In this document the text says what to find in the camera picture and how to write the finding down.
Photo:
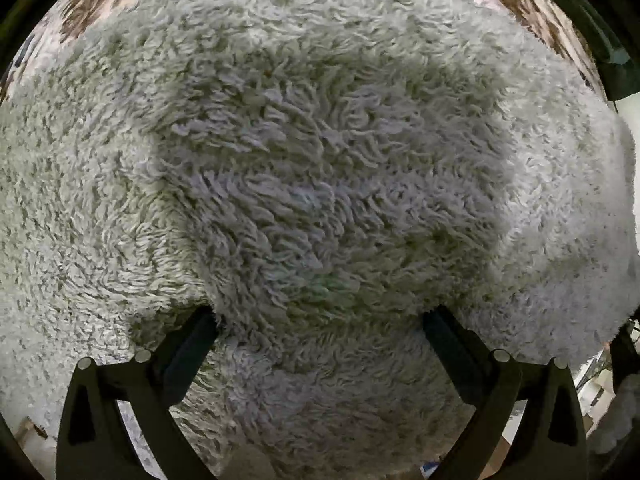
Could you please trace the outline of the grey fluffy fleece pants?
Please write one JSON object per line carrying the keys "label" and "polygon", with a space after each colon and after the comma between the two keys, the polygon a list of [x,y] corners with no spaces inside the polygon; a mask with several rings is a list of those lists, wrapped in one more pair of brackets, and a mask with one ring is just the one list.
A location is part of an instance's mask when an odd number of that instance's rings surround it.
{"label": "grey fluffy fleece pants", "polygon": [[634,141],[473,0],[139,0],[1,107],[1,411],[223,320],[174,409],[212,471],[367,479],[472,410],[420,330],[577,366],[639,302]]}

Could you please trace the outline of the dark green fleece garment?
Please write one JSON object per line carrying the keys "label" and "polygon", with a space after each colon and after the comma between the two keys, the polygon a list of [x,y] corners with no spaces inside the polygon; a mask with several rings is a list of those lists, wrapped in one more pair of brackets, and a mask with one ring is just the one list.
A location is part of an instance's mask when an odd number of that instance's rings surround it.
{"label": "dark green fleece garment", "polygon": [[606,96],[619,101],[639,92],[639,62],[633,58],[600,14],[581,8],[578,28],[587,40]]}

